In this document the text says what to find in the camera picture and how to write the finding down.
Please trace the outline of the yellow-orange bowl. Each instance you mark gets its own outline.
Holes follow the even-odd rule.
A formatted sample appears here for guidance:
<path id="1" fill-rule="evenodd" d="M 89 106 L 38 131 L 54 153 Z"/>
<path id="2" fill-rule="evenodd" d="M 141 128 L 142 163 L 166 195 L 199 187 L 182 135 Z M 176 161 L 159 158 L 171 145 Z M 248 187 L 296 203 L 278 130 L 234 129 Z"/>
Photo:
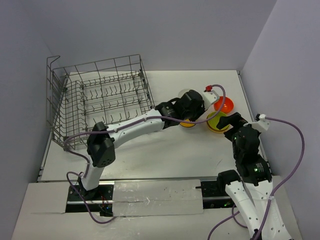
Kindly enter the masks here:
<path id="1" fill-rule="evenodd" d="M 194 127 L 196 124 L 195 123 L 191 123 L 191 121 L 189 119 L 184 120 L 184 122 L 180 122 L 179 125 L 183 128 L 192 128 Z"/>

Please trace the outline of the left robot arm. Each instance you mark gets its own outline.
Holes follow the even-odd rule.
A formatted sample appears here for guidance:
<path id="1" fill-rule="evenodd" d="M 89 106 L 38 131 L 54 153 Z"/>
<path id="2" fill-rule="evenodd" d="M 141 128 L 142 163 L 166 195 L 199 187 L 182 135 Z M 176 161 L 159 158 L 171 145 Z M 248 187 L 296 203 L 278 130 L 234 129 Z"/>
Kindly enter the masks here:
<path id="1" fill-rule="evenodd" d="M 78 178 L 79 192 L 85 200 L 93 199 L 103 170 L 116 159 L 116 148 L 145 134 L 177 126 L 175 120 L 197 120 L 206 110 L 205 97 L 195 90 L 185 92 L 181 97 L 161 102 L 147 113 L 113 125 L 96 123 L 87 139 L 87 153 L 90 157 L 84 176 Z"/>

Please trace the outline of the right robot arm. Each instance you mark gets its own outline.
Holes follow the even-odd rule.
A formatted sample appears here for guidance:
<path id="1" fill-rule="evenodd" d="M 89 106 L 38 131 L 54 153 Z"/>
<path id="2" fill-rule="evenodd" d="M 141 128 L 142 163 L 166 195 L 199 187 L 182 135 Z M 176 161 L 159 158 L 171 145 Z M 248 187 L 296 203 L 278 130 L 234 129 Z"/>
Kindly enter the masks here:
<path id="1" fill-rule="evenodd" d="M 255 122 L 246 121 L 238 112 L 222 116 L 218 129 L 231 129 L 224 136 L 232 143 L 235 170 L 218 174 L 217 190 L 230 196 L 253 240 L 291 240 L 274 196 L 273 176 L 268 162 L 260 155 L 260 134 L 270 122 L 259 114 Z"/>

